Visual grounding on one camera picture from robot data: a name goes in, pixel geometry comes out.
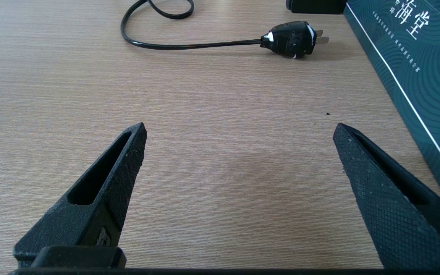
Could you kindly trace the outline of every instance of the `power cord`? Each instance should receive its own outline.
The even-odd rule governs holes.
[[[123,16],[120,30],[123,38],[128,43],[143,47],[146,49],[159,49],[159,50],[180,50],[180,49],[201,49],[209,47],[226,47],[226,46],[236,46],[236,45],[260,45],[261,47],[272,50],[273,52],[289,56],[291,58],[300,58],[305,54],[311,54],[313,48],[315,47],[315,42],[317,36],[322,35],[323,31],[314,31],[313,28],[306,21],[295,21],[290,23],[285,23],[272,28],[266,35],[262,36],[260,39],[252,40],[240,40],[232,42],[217,42],[217,43],[206,43],[206,44],[190,44],[190,45],[161,45],[152,44],[146,42],[140,42],[138,40],[133,40],[128,37],[125,33],[125,26],[127,25],[128,19],[131,14],[138,9],[141,5],[149,2],[149,5],[153,7],[162,16],[169,19],[185,19],[189,17],[194,11],[193,0],[187,0],[191,5],[190,9],[182,14],[169,14],[160,10],[152,0],[139,0],[133,4],[128,11]],[[328,37],[319,38],[320,44],[325,44],[328,42]]]

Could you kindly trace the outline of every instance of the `white tape residue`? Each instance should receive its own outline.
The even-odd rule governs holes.
[[[269,41],[274,42],[273,33],[269,32],[267,35],[264,35],[264,38],[269,39]]]
[[[315,40],[315,32],[313,31],[313,28],[309,24],[307,24],[307,28],[309,28],[309,31],[312,35],[312,46],[313,46],[313,42]]]

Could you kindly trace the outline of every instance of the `plug prong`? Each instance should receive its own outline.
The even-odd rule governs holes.
[[[317,37],[317,44],[327,44],[328,43],[328,36],[325,37]]]

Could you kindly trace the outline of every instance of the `black base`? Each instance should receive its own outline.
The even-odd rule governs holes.
[[[341,14],[347,0],[286,0],[292,13]]]

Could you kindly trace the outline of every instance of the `white line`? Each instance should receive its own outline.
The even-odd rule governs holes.
[[[400,82],[398,81],[398,79],[396,78],[395,74],[393,73],[393,71],[391,70],[390,66],[388,65],[388,63],[386,63],[386,60],[383,58],[383,56],[380,54],[379,50],[376,48],[376,46],[374,45],[373,41],[371,40],[370,36],[368,35],[368,33],[366,32],[366,30],[364,29],[363,25],[361,24],[361,22],[359,21],[359,19],[357,18],[356,14],[354,14],[353,9],[351,9],[351,6],[349,6],[349,3],[346,4],[347,7],[349,8],[349,10],[351,11],[351,13],[353,14],[354,18],[356,18],[356,21],[359,23],[359,25],[361,26],[362,30],[364,31],[364,34],[366,35],[366,37],[368,37],[368,40],[370,41],[371,45],[373,46],[373,48],[376,50],[376,52],[378,53],[379,57],[381,57],[381,60],[383,61],[383,63],[385,63],[386,67],[388,68],[388,70],[391,73],[391,76],[393,76],[393,78],[396,81],[396,84],[398,85],[398,87],[400,88],[400,90],[402,91],[403,96],[405,96],[405,99],[407,99],[408,104],[410,105],[410,107],[412,108],[412,110],[414,111],[415,115],[417,116],[417,118],[419,119],[419,121],[421,122],[422,126],[424,127],[424,130],[427,132],[427,134],[429,134],[429,137],[431,138],[432,142],[434,143],[434,145],[436,146],[437,150],[440,153],[440,147],[439,144],[437,144],[437,142],[435,141],[434,137],[432,136],[431,132],[429,131],[429,129],[427,128],[427,126],[424,124],[424,121],[422,120],[421,116],[419,115],[419,113],[417,113],[417,110],[415,110],[414,105],[412,104],[412,102],[410,101],[410,99],[407,96],[407,93],[403,90],[402,86],[400,85]]]

